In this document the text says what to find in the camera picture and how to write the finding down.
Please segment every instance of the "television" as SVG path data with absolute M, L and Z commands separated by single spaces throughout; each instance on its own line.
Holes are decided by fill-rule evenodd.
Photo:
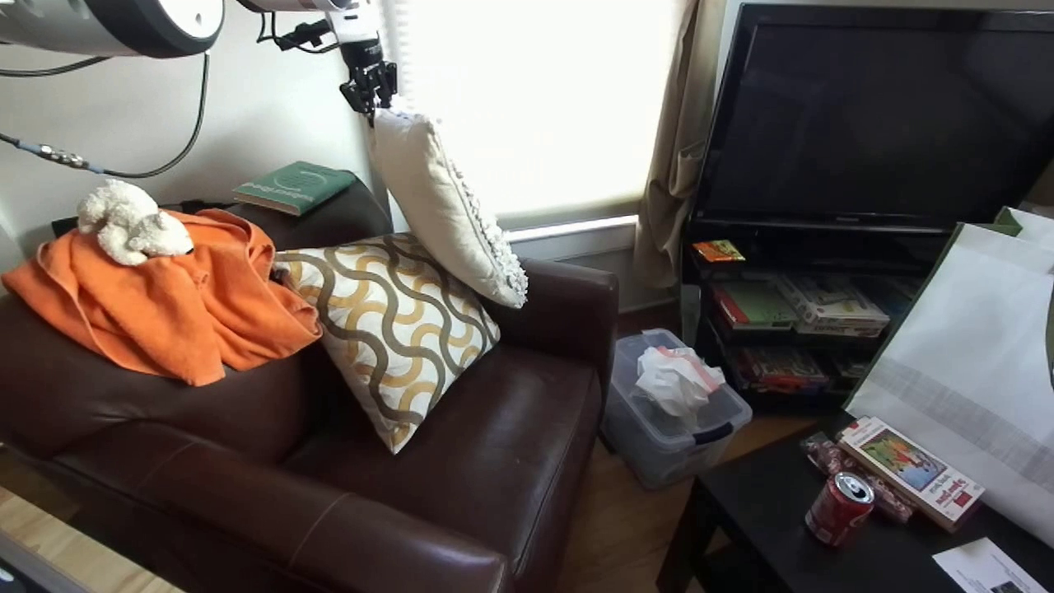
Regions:
M 947 234 L 1054 157 L 1054 12 L 741 8 L 688 224 Z

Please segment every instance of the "sofa cushion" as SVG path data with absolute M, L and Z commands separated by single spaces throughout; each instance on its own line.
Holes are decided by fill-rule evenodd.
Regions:
M 392 453 L 499 336 L 412 234 L 284 250 L 278 267 L 320 305 L 324 345 Z
M 499 305 L 528 304 L 517 255 L 483 200 L 471 195 L 430 119 L 381 109 L 372 130 L 372 161 L 438 262 Z
M 517 589 L 554 589 L 541 573 L 557 573 L 600 408 L 592 366 L 499 343 L 451 385 L 400 464 L 372 449 L 367 415 L 342 415 L 285 468 L 475 536 L 512 559 Z

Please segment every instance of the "red can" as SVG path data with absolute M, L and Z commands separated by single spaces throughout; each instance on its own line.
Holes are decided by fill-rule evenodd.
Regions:
M 876 508 L 876 491 L 851 472 L 838 472 L 827 478 L 819 497 L 802 513 L 802 525 L 827 546 L 843 546 L 856 525 Z

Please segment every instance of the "black table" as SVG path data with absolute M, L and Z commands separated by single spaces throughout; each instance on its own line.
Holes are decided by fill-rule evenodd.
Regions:
M 921 516 L 905 526 L 874 516 L 841 549 L 818 544 L 802 526 L 802 513 L 823 478 L 798 449 L 802 436 L 750 450 L 694 480 L 662 559 L 662 593 L 685 589 L 693 576 L 708 593 L 954 593 L 959 586 L 931 555 L 975 536 L 994 541 L 1054 593 L 1054 549 L 991 508 L 979 508 L 954 534 Z M 732 546 L 708 558 L 706 549 L 719 526 Z

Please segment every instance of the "orange blanket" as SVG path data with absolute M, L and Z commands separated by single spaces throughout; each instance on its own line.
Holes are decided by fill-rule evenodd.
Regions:
M 317 310 L 271 283 L 273 245 L 245 218 L 178 214 L 193 250 L 113 262 L 94 238 L 62 234 L 4 283 L 50 325 L 131 373 L 206 385 L 320 338 Z

